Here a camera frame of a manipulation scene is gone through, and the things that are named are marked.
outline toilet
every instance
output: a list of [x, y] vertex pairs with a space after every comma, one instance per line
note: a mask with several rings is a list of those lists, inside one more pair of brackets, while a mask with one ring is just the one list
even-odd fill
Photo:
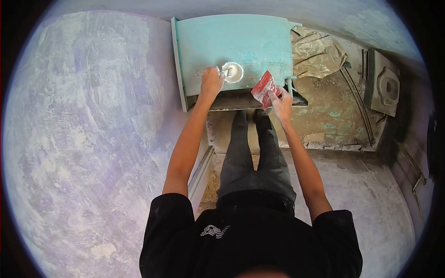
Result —
[[371, 49], [368, 52], [368, 79], [364, 103], [369, 108], [394, 117], [399, 102], [399, 70], [386, 57]]

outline black t-shirt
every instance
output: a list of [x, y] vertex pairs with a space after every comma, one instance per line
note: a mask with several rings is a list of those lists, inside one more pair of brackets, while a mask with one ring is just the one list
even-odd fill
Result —
[[352, 214], [334, 210], [313, 226], [266, 207], [205, 210], [195, 221], [183, 195], [156, 197], [139, 267], [142, 277], [234, 277], [275, 266], [290, 277], [359, 277], [362, 257]]

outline wall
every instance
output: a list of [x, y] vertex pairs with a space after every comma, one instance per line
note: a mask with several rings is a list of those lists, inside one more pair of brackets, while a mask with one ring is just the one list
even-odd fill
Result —
[[90, 9], [134, 12], [166, 20], [230, 13], [280, 16], [423, 63], [408, 30], [385, 0], [59, 0], [48, 16]]
[[150, 203], [187, 118], [169, 22], [91, 11], [40, 24], [12, 80], [2, 155], [48, 277], [140, 275]]
[[[428, 123], [434, 109], [432, 89], [426, 69], [403, 67], [405, 60], [399, 60], [399, 57], [388, 53], [386, 56], [401, 69], [400, 98], [396, 116], [389, 117], [377, 152], [390, 167], [405, 196], [418, 241], [422, 236], [424, 222], [428, 220], [434, 189], [427, 159]], [[421, 210], [412, 193], [419, 174], [402, 155], [406, 152], [413, 157], [422, 173], [428, 178], [426, 185], [420, 182], [416, 188]]]

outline turquoise panel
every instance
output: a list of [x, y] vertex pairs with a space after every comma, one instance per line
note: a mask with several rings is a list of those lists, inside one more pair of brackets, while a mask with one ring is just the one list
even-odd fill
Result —
[[277, 85], [292, 76], [292, 50], [287, 19], [260, 15], [203, 16], [176, 22], [178, 57], [186, 96], [200, 93], [207, 66], [237, 62], [243, 79], [224, 83], [225, 90], [252, 88], [266, 70]]

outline paint bucket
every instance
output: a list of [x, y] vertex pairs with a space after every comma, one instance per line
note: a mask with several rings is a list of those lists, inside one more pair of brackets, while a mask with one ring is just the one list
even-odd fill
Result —
[[228, 76], [224, 79], [227, 83], [237, 83], [244, 76], [243, 67], [235, 62], [227, 62], [221, 67], [221, 71], [228, 71]]

